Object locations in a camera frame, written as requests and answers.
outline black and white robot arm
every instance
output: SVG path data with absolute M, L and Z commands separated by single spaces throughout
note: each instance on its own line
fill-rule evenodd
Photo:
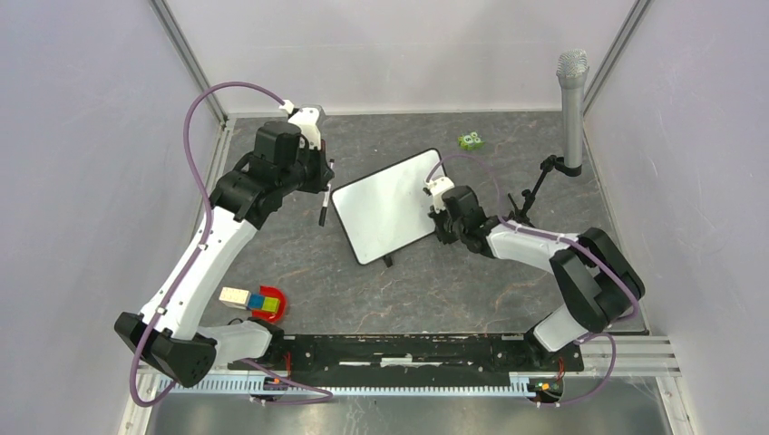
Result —
M 605 273 L 591 273 L 596 265 L 567 241 L 588 249 L 637 299 L 645 293 L 636 272 L 600 229 L 591 228 L 582 234 L 536 229 L 540 236 L 535 236 L 502 225 L 496 216 L 487 217 L 472 189 L 454 186 L 447 177 L 427 182 L 426 191 L 433 198 L 430 217 L 444 244 L 459 240 L 474 253 L 518 261 L 555 275 L 565 304 L 524 335 L 539 357 L 555 353 L 587 333 L 603 332 L 632 306 Z M 508 222 L 511 227 L 522 228 L 511 219 Z
M 160 314 L 141 359 L 182 386 L 195 385 L 214 365 L 265 353 L 272 334 L 264 324 L 202 327 L 203 310 L 235 257 L 281 207 L 283 197 L 296 190 L 320 193 L 334 177 L 318 128 L 323 109 L 297 109 L 290 101 L 281 109 L 288 114 L 287 121 L 270 121 L 259 128 L 254 150 L 217 181 L 209 199 L 213 222 L 206 245 L 200 245 L 205 228 L 201 222 L 155 296 L 138 314 L 122 313 L 115 322 L 115 331 L 135 351 L 150 319 Z M 172 282 L 198 249 L 195 263 L 162 308 Z

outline white wall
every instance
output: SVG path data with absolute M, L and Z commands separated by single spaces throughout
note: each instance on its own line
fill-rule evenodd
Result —
M 0 53 L 0 432 L 115 433 L 131 353 L 112 325 L 162 284 L 199 204 L 181 150 L 196 90 L 145 1 L 3 2 Z
M 598 67 L 633 0 L 169 0 L 210 82 L 331 112 L 559 109 L 561 52 Z M 276 111 L 244 94 L 229 112 Z
M 769 3 L 655 2 L 588 115 L 704 434 L 766 433 Z

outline gray floor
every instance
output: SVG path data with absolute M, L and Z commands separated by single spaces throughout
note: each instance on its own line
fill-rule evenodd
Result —
M 567 378 L 567 399 L 595 385 Z M 654 379 L 609 382 L 589 401 L 537 410 L 525 399 L 340 397 L 311 406 L 263 407 L 244 396 L 171 394 L 148 434 L 502 434 L 663 435 L 672 433 Z
M 238 120 L 227 168 L 253 148 L 264 120 Z M 558 112 L 485 112 L 331 117 L 322 132 L 336 159 L 341 186 L 428 148 L 457 152 L 457 136 L 478 131 L 486 146 L 475 155 L 496 170 L 516 199 L 539 176 L 540 162 L 559 153 Z M 450 161 L 448 175 L 479 196 L 487 214 L 496 208 L 493 185 L 468 161 Z M 240 253 L 222 285 L 256 291 L 282 289 L 288 312 L 280 324 L 291 334 L 524 332 L 562 304 L 555 279 L 531 266 L 491 260 L 463 245 L 428 237 L 395 253 L 395 266 L 360 266 L 333 209 L 317 225 L 321 197 L 295 193 Z M 548 176 L 530 213 L 537 227 L 581 232 L 599 227 L 613 235 L 595 172 L 586 159 L 575 179 Z M 221 325 L 246 312 L 209 303 L 202 324 Z M 643 330 L 638 318 L 615 331 Z

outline silver microphone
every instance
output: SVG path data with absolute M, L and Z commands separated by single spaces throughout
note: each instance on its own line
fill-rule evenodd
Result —
M 566 175 L 582 173 L 582 101 L 588 79 L 588 54 L 584 50 L 569 50 L 558 58 L 558 83 L 563 113 L 563 164 Z

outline microphone grille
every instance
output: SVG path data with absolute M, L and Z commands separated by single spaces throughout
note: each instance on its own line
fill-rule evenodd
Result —
M 562 78 L 580 77 L 588 71 L 588 54 L 584 50 L 569 50 L 558 58 L 556 75 Z

